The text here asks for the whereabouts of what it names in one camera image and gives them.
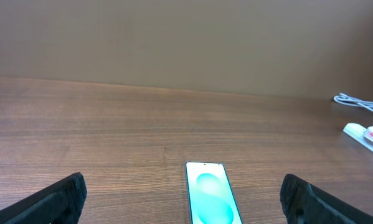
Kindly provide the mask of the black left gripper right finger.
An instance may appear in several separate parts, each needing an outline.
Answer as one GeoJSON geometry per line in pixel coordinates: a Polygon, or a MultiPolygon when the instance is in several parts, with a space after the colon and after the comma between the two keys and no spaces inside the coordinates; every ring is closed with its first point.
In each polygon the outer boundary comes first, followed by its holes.
{"type": "Polygon", "coordinates": [[[288,224],[373,224],[373,216],[293,174],[283,179],[280,202],[288,224]]]}

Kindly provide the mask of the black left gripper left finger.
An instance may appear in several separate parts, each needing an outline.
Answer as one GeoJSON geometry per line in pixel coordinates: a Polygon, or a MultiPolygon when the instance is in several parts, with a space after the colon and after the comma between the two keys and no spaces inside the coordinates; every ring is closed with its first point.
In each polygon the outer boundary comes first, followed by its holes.
{"type": "Polygon", "coordinates": [[[0,210],[0,223],[78,223],[86,198],[77,172],[0,210]]]}

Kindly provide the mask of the turquoise screen smartphone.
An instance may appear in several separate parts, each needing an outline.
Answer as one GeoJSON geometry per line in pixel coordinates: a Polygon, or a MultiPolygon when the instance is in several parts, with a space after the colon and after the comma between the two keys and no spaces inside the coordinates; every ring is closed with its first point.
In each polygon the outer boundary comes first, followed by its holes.
{"type": "Polygon", "coordinates": [[[242,223],[234,193],[222,163],[185,163],[192,224],[242,223]]]}

